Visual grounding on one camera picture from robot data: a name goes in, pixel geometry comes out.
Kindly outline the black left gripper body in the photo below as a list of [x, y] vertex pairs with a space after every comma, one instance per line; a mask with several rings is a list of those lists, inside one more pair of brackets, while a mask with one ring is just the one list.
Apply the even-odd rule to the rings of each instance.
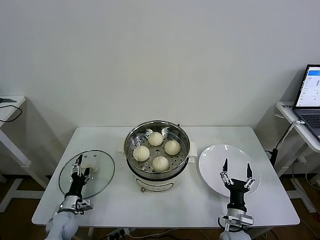
[[75, 172], [71, 175], [72, 183], [70, 185], [69, 191], [65, 194], [65, 197], [67, 196], [77, 196], [79, 198], [82, 198], [82, 189], [84, 185], [87, 184], [87, 181], [89, 180], [88, 176], [83, 175], [82, 173], [80, 176]]

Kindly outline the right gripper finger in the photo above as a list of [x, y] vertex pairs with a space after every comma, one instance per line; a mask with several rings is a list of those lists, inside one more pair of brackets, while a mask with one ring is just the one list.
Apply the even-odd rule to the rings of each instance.
[[231, 185], [232, 180], [228, 175], [228, 158], [225, 159], [225, 162], [222, 166], [222, 171], [220, 172], [220, 177], [225, 185]]
[[246, 176], [247, 176], [247, 181], [246, 181], [244, 187], [246, 189], [250, 189], [251, 186], [253, 185], [253, 183], [256, 181], [256, 179], [253, 178], [253, 171], [252, 171], [249, 163], [247, 163]]

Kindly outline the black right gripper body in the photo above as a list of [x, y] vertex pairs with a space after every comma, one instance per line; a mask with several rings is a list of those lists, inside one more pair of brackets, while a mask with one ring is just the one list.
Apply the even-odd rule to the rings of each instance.
[[234, 178], [231, 178], [230, 180], [233, 184], [226, 184], [226, 188], [230, 193], [227, 208], [246, 208], [244, 195], [249, 191], [249, 189], [245, 187], [246, 182]]

